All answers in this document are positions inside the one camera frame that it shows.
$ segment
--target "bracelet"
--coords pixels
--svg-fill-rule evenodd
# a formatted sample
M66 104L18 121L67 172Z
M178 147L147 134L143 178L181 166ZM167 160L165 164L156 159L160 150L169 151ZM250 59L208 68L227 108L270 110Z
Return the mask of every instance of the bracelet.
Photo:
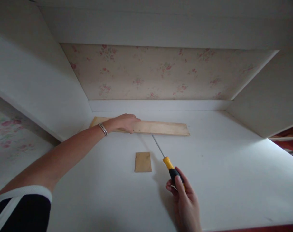
M108 132L107 132L106 128L104 127L104 125L101 122L98 123L98 125L100 126L100 128L104 132L105 136L107 137L108 136Z

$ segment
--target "screwdriver shaft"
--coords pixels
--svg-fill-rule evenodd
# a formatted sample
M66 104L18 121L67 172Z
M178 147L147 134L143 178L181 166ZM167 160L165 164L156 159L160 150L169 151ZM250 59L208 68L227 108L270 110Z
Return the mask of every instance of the screwdriver shaft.
M158 143L157 143L157 141L156 141L156 139L155 139L154 135L152 135L152 137L153 137L154 141L156 142L156 144L157 144L157 146L158 146L158 148L159 148L160 152L162 153L163 157L165 158L165 156L164 156L164 154L163 154L163 152L162 152L162 150L161 150L160 146L158 145Z

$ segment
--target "sleeve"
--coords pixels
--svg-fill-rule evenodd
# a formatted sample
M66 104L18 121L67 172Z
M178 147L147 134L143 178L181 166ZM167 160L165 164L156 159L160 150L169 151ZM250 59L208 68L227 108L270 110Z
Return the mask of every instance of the sleeve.
M47 230L52 202L43 186L24 186L0 195L0 232Z

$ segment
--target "yellow screwdriver handle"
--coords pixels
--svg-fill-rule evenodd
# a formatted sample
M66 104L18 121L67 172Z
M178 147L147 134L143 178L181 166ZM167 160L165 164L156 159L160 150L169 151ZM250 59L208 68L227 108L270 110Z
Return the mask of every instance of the yellow screwdriver handle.
M169 157L165 157L163 158L163 161L165 163L165 165L167 166L168 170L169 169L174 169L174 166L171 164Z

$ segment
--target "wrist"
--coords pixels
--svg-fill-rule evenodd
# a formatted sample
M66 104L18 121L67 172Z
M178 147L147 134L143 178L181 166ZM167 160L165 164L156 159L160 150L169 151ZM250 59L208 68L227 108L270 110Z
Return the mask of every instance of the wrist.
M113 119L109 119L102 123L108 133L116 130L118 128L116 122Z

